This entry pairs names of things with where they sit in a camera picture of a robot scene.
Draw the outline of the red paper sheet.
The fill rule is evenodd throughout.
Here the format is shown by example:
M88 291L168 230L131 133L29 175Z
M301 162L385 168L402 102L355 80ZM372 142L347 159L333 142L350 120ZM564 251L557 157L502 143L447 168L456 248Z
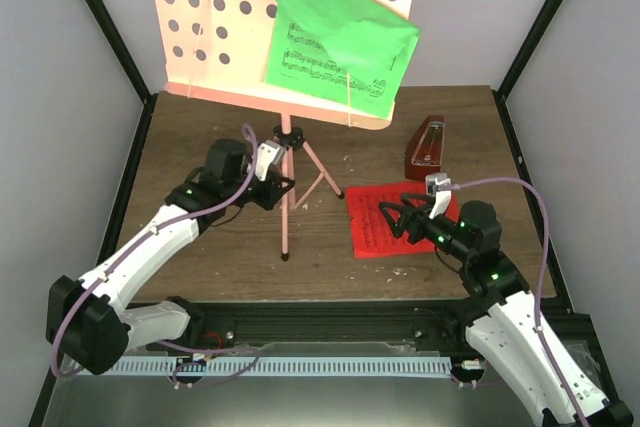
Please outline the red paper sheet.
M433 198L423 199L425 194L425 183L414 181L349 187L346 202L354 257L375 259L433 253L436 248L442 248L443 234L436 243L427 238L410 243L407 230L400 237L394 235L401 220L400 209L395 205L404 207L403 196L409 195L407 201L415 207L425 207L426 217L429 217Z

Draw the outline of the reddish-brown wooden metronome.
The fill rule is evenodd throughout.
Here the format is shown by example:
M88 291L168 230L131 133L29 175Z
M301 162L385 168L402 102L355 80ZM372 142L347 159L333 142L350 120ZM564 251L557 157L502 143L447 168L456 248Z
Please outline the reddish-brown wooden metronome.
M404 174L420 182L439 173L442 165L445 121L440 115L428 116L409 140L404 154Z

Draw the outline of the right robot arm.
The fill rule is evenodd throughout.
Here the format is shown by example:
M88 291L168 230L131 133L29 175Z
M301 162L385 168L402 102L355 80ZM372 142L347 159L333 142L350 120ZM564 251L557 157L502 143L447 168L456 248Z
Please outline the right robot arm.
M469 296L444 325L447 343L472 347L497 371L537 426L630 426L626 404L610 399L583 371L541 314L536 297L500 248L494 207L474 200L452 220L431 195L404 194L379 209L395 238L430 241L458 260Z

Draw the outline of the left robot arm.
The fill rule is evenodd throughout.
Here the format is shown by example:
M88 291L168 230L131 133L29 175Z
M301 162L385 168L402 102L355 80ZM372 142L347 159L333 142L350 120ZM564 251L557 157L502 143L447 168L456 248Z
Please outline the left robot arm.
M64 354L99 375L128 351L170 342L184 351L204 339L204 315L173 296L133 308L132 298L176 253L215 226L228 207L254 203L273 209L292 189L278 166L282 145L219 139L203 166L165 198L153 218L128 243L77 280L60 277L50 288L46 338Z

